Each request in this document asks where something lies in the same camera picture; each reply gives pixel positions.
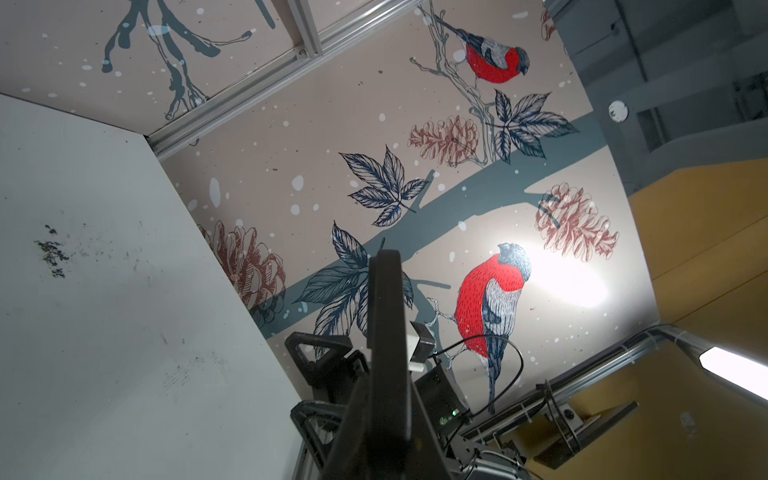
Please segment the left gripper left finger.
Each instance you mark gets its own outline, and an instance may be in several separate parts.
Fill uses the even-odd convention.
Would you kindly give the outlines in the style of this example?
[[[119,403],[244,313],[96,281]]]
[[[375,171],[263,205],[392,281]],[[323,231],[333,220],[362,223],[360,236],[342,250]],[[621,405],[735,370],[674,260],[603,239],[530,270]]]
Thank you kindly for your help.
[[[333,440],[321,479],[368,479],[367,432],[370,426],[370,381],[356,382]]]

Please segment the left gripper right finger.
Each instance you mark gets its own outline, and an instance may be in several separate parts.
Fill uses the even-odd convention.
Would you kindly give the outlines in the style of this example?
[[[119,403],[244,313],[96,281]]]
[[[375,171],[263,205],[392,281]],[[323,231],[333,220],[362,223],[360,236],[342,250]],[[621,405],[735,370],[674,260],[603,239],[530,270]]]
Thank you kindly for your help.
[[[452,479],[443,451],[416,389],[411,390],[410,478]]]

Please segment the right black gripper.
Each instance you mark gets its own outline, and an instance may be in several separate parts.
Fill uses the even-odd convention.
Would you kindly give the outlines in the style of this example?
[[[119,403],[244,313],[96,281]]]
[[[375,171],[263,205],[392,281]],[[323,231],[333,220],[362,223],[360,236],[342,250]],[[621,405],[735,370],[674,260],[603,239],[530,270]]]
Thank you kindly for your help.
[[[366,375],[366,357],[353,349],[345,335],[293,332],[284,344],[314,399],[299,402],[290,418],[316,466],[323,468],[347,410],[345,405],[328,402],[349,401],[355,383]],[[467,397],[444,365],[421,375],[415,387],[433,430],[443,444],[448,444],[469,421]]]

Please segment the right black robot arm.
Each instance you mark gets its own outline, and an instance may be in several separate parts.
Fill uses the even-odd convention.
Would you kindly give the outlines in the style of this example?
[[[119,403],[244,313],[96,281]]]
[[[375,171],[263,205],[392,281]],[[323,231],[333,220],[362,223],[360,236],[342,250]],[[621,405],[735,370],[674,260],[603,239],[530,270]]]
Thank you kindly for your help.
[[[321,479],[527,479],[508,454],[439,439],[413,381],[374,395],[380,377],[345,336],[294,332],[285,347],[316,398],[290,412]]]

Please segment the fluorescent ceiling light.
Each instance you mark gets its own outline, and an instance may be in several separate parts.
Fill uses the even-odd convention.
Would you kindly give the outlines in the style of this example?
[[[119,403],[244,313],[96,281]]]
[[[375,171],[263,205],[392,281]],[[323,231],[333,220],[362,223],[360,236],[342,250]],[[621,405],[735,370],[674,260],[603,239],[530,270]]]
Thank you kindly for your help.
[[[699,356],[708,372],[763,399],[768,399],[768,368],[765,364],[731,351],[712,347]]]

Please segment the smoke detector on ceiling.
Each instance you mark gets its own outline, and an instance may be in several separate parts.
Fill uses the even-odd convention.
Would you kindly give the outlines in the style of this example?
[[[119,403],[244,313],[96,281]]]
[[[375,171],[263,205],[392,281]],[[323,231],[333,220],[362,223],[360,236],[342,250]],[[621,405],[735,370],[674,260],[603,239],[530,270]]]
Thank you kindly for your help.
[[[629,116],[629,109],[625,102],[614,100],[608,106],[609,118],[615,123],[622,123]]]

